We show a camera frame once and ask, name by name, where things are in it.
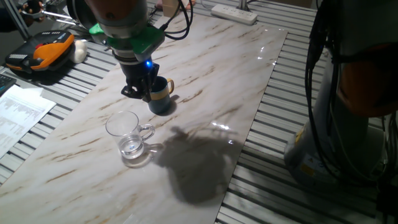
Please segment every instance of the water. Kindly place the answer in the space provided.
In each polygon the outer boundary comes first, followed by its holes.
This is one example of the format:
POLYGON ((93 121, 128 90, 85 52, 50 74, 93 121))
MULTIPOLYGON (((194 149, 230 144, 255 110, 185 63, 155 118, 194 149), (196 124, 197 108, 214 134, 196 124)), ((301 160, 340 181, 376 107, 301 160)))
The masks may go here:
POLYGON ((118 148, 126 159, 135 159, 144 152, 142 139, 139 136, 128 136, 120 139, 118 148))

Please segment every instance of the glass handle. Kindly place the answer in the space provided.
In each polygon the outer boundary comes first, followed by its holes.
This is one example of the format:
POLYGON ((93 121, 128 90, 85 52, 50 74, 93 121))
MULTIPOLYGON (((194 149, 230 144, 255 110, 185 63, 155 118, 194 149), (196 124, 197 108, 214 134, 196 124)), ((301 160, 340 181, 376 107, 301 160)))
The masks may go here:
POLYGON ((144 130, 149 130, 150 133, 141 136, 142 142, 148 140, 150 137, 152 137, 155 134, 155 127, 153 127, 150 124, 143 124, 143 125, 139 126, 139 132, 144 131, 144 130))

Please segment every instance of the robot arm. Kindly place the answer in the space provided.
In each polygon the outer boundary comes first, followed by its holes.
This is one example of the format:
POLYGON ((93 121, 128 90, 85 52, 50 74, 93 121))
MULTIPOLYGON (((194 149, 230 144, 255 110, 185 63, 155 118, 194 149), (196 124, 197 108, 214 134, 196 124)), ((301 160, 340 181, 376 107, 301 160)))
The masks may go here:
POLYGON ((85 1, 126 76, 127 85, 121 93, 150 102, 150 89, 159 71, 151 55, 164 41, 165 28, 148 24, 146 0, 85 1))

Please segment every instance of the power strip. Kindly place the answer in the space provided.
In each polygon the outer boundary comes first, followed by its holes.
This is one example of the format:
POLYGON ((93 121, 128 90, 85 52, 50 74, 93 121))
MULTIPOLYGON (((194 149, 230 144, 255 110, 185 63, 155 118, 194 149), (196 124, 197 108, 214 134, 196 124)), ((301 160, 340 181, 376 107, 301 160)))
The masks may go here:
POLYGON ((257 20, 257 14, 244 10, 218 4, 211 9, 211 15, 218 16, 231 21, 240 22, 246 25, 253 25, 257 20))

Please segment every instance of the mug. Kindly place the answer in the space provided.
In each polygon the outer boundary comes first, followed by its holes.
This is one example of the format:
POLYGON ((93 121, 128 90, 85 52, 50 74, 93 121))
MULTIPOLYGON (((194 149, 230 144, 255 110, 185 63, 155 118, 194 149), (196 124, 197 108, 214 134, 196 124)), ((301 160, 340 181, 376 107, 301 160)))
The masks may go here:
POLYGON ((170 94, 174 91, 174 81, 171 78, 157 77, 150 91, 149 109, 154 114, 166 112, 171 105, 170 94))
POLYGON ((126 159, 135 159, 144 152, 143 142, 155 134, 155 127, 150 124, 138 125, 138 117, 130 111, 120 111, 106 122, 106 131, 113 136, 119 151, 126 159), (140 132, 149 130, 146 136, 140 132))

